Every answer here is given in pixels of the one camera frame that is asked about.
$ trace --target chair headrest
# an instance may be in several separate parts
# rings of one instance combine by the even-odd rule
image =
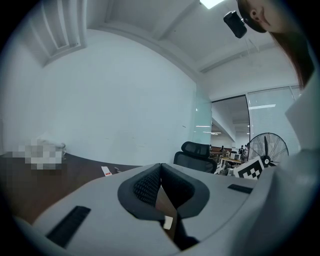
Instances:
[[[208,158],[210,156],[210,145],[187,141],[181,146],[181,150],[191,156]]]

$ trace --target black device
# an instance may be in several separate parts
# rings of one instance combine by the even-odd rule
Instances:
[[[239,17],[235,10],[228,12],[223,20],[237,38],[242,38],[247,33],[244,20]]]

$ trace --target black headband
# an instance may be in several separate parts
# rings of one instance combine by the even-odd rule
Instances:
[[[238,3],[239,13],[243,18],[243,21],[245,24],[247,24],[250,28],[252,28],[254,31],[257,31],[259,33],[265,33],[267,32],[264,30],[261,26],[259,26],[257,23],[253,21],[253,19],[250,17],[250,14],[246,12],[244,7],[241,4],[241,0],[236,0]]]

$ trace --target hair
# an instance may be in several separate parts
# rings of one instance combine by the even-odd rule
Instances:
[[[309,55],[307,41],[298,33],[272,33],[273,40],[291,60],[297,74],[299,87],[304,89],[315,67]]]

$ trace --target chair backrest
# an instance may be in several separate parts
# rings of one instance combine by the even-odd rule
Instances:
[[[187,141],[181,149],[182,152],[177,152],[174,156],[174,164],[206,173],[216,171],[217,163],[208,158],[210,156],[209,145]]]

